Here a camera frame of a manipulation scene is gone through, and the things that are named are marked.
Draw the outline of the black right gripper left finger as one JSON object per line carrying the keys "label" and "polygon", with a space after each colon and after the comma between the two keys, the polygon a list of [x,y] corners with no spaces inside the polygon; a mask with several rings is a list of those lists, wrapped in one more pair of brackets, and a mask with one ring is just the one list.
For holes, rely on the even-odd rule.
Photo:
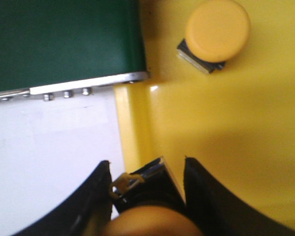
{"label": "black right gripper left finger", "polygon": [[101,161],[60,205],[16,236],[98,236],[111,220],[110,163]]}

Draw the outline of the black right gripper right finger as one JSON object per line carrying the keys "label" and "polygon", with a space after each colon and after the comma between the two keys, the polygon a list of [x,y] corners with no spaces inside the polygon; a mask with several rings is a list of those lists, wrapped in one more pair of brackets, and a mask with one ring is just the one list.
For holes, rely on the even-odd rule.
{"label": "black right gripper right finger", "polygon": [[223,186],[195,158],[184,168],[187,212],[206,236],[295,236],[295,230],[265,216]]}

